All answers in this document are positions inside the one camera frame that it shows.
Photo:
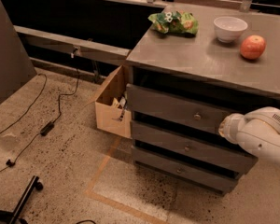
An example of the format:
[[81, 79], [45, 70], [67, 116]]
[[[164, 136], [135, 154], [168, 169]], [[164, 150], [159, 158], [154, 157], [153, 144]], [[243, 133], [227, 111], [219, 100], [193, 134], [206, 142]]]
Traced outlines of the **grey top drawer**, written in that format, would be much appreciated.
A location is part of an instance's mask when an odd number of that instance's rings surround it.
[[220, 123], [232, 113], [223, 107], [133, 84], [128, 84], [126, 91], [132, 111], [209, 133], [218, 133]]

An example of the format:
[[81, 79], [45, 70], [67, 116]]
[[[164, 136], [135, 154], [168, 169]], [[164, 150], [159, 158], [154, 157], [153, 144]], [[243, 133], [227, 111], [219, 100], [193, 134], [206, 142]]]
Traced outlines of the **grey drawer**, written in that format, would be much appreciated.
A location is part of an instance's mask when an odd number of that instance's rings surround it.
[[223, 107], [133, 84], [128, 84], [126, 91], [132, 111], [209, 133], [218, 133], [220, 123], [232, 113]]
[[239, 174], [248, 173], [257, 162], [254, 156], [244, 152], [215, 146], [138, 121], [131, 122], [131, 132], [132, 138], [135, 140], [195, 160], [204, 161]]
[[165, 158], [162, 155], [155, 154], [154, 152], [140, 147], [132, 147], [132, 155], [133, 159], [137, 162], [222, 193], [231, 192], [237, 185], [237, 181], [234, 179], [217, 175], [192, 165], [172, 161], [169, 158]]

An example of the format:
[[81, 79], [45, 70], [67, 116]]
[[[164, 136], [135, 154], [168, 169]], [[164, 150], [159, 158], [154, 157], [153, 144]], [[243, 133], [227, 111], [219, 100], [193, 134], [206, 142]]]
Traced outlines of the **grey middle drawer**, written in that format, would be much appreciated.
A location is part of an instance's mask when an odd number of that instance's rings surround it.
[[257, 162], [254, 156], [244, 152], [215, 146], [138, 121], [131, 122], [131, 132], [132, 138], [135, 140], [195, 160], [204, 161], [239, 174], [248, 173]]

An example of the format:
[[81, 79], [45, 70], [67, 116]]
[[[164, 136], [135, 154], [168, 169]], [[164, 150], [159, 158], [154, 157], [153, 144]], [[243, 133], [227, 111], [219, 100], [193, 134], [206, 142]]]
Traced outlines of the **grey bottom drawer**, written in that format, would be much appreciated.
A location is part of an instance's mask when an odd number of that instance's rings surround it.
[[132, 147], [132, 155], [133, 159], [137, 162], [222, 193], [231, 192], [237, 185], [237, 181], [234, 179], [217, 175], [192, 165], [172, 161], [169, 158], [165, 158], [162, 155], [155, 154], [154, 152], [140, 147]]

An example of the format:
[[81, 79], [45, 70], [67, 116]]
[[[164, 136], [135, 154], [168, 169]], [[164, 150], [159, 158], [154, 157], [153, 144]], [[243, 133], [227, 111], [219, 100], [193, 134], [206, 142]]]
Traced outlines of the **grey cabinet counter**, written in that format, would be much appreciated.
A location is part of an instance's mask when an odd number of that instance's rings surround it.
[[[192, 13], [199, 23], [198, 33], [187, 38], [149, 29], [129, 54], [128, 64], [280, 100], [280, 16], [178, 3], [171, 3], [164, 10]], [[214, 20], [221, 16], [247, 22], [241, 38], [265, 38], [266, 49], [257, 60], [248, 61], [240, 55], [242, 39], [230, 44], [217, 40]]]

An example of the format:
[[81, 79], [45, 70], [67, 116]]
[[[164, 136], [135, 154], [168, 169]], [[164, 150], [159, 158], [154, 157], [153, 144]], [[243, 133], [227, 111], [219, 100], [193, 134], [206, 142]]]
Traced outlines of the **red apple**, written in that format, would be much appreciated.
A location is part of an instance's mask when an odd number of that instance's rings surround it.
[[240, 54], [248, 60], [258, 59], [266, 49], [266, 41], [260, 35], [251, 35], [241, 44]]

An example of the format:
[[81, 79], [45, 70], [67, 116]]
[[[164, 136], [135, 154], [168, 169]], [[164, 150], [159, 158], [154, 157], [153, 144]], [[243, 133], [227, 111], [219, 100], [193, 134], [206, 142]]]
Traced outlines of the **white bowl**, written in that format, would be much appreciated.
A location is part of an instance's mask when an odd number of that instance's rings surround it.
[[238, 39], [247, 29], [245, 21], [236, 17], [218, 17], [214, 19], [216, 37], [223, 43], [230, 43]]

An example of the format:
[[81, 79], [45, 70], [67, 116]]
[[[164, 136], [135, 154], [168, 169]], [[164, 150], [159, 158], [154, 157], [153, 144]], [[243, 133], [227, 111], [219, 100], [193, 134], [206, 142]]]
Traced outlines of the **cardboard box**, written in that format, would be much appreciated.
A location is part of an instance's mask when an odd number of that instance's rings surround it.
[[97, 128], [130, 138], [132, 113], [125, 107], [126, 69], [118, 67], [105, 79], [95, 94], [94, 106]]

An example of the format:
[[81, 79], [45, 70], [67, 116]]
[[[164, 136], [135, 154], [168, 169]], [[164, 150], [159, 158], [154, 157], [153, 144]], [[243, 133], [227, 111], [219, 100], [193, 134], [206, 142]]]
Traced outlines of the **green chip bag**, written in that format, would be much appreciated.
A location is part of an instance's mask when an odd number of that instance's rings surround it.
[[189, 34], [198, 33], [199, 23], [194, 16], [185, 11], [165, 11], [148, 16], [154, 30], [162, 34]]

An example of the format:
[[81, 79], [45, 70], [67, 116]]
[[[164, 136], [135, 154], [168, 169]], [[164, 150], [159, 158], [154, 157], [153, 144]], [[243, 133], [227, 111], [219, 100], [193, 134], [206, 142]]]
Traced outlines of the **black chair base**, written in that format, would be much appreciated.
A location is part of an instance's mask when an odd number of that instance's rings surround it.
[[0, 224], [16, 224], [17, 221], [19, 221], [20, 224], [28, 224], [25, 219], [20, 218], [20, 214], [35, 189], [38, 191], [43, 189], [43, 184], [39, 181], [39, 177], [37, 175], [34, 175], [31, 178], [28, 186], [12, 212], [0, 210]]

